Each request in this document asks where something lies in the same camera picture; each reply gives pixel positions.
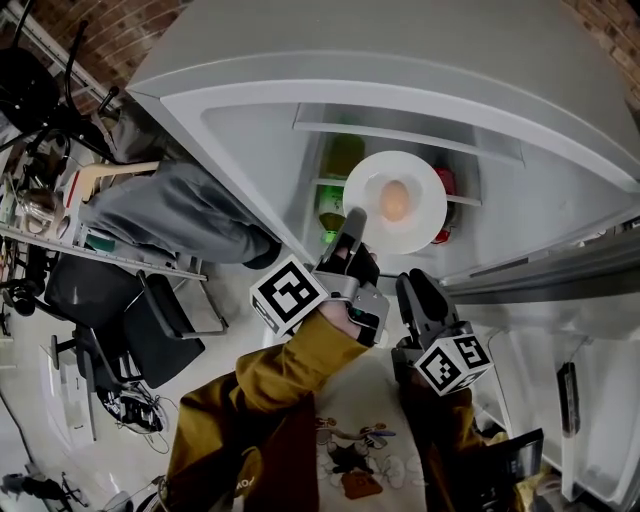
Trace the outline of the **person's left forearm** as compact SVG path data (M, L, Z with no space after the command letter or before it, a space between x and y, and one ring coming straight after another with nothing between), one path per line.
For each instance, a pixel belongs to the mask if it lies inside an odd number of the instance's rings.
M201 456L241 429L299 404L367 348L331 325L318 308L284 344L240 357L235 370L185 395L174 447Z

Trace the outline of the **black folding stand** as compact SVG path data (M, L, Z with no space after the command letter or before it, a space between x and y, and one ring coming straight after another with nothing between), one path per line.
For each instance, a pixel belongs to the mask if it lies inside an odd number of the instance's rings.
M83 499L80 489L72 489L66 479L66 474L61 474L62 483L52 479L39 480L23 474L6 474L0 480L0 491L4 494L27 494L46 501L58 501L62 508L57 512L74 512L71 502L75 502L84 508L89 504Z

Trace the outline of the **black headphones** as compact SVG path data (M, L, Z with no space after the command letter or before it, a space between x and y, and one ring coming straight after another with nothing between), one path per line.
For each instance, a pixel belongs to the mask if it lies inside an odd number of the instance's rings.
M35 312L35 298L41 291L31 280L11 279L0 283L0 293L6 304L21 316L28 317Z

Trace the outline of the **white cardboard box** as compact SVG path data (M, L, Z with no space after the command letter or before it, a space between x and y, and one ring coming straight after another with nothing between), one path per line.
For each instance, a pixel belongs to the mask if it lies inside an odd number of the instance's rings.
M95 442L88 391L74 354L60 356L54 366L50 350L39 351L39 372L49 427L67 451Z

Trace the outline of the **black rubber wheel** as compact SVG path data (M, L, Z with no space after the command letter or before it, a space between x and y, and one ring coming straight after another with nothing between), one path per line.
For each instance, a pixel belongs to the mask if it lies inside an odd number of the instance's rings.
M261 255L256 256L250 261L244 263L246 268L252 270L262 270L270 267L276 262L281 253L282 244L277 241L271 241L269 248Z

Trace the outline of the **black mesh office chair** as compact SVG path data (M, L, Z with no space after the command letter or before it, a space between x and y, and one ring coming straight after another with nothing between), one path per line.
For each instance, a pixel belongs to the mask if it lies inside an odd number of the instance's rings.
M210 302L221 328L196 331L164 275L68 254L51 271L44 298L49 314L75 326L70 340L51 343L52 354L74 350L81 374L114 390L139 381L160 387L204 352L204 337L229 327Z

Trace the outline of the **white refrigerator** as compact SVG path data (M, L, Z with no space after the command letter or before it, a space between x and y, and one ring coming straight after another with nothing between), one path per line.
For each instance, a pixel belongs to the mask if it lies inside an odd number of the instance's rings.
M450 169L447 243L362 241L389 311L358 358L385 358L398 396L429 385L398 382L392 349L445 330L411 342L396 280L412 269L493 361L466 388L485 446L435 467L418 451L427 512L481 512L483 452L538 428L562 504L640 508L640 228L611 234L640 217L640 131L559 0L195 0L127 90L308 270L330 245L317 188L347 180L320 178L331 135ZM217 451L173 444L160 512L319 512L315 397L331 377Z

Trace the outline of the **black metal frame chair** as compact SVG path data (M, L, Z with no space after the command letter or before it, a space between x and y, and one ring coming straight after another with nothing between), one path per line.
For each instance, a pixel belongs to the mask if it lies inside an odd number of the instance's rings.
M72 96L73 66L89 22L83 19L79 24L69 58L63 67L63 84L59 85L36 56L19 46L23 27L34 2L28 0L11 44L0 49L0 113L19 131L18 135L0 144L0 153L29 137L33 141L27 151L32 153L47 136L54 135L64 138L68 143L75 141L115 164L113 140L93 120L105 112L109 103L119 94L119 88L113 86L109 89L93 115L81 113Z

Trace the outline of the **person's cream printed sweatshirt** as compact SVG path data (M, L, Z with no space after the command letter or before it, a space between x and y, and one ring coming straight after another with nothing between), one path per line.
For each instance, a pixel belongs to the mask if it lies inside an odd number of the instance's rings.
M362 356L315 397L319 512L427 512L420 456L390 364Z

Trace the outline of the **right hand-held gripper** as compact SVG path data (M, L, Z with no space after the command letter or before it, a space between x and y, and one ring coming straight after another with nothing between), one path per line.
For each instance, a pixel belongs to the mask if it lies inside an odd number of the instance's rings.
M398 344L391 351L396 380L414 370L439 396L469 388L493 361L469 322L458 322L456 306L440 283L420 269L402 273L396 280L400 315L412 343L429 330L442 332L426 348Z

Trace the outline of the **white round plate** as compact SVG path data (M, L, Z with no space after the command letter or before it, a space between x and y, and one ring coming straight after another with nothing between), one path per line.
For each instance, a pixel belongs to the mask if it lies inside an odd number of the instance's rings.
M381 215L379 197L393 180L408 189L410 207L399 222ZM378 254L410 254L429 245L447 214L447 196L434 170L423 159L402 151L383 151L366 157L350 173L343 192L346 213L362 208L367 215L362 241Z

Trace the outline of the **clear glass jar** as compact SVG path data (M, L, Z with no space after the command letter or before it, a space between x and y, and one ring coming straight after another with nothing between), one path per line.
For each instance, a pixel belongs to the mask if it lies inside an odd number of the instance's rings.
M28 232L56 239L65 234L70 218L60 194L45 188L32 188L21 191L19 201Z

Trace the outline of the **person's left hand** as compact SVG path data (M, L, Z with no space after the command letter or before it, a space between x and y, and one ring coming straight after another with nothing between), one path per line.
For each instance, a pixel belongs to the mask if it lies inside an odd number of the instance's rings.
M361 326L351 321L344 302L324 301L318 306L318 310L336 329L354 340L359 338Z

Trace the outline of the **grey fabric cover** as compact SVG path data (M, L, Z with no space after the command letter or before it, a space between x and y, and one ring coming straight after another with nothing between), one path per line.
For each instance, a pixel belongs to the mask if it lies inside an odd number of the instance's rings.
M220 264L242 264L277 241L260 221L201 166L163 161L99 192L79 218L132 247L180 253Z

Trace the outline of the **brown egg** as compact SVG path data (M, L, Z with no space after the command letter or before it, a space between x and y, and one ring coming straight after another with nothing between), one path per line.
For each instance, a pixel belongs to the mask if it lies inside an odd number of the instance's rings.
M409 192L401 181L389 181L383 186L379 197L379 208L384 218L390 222L399 222L407 216L409 207Z

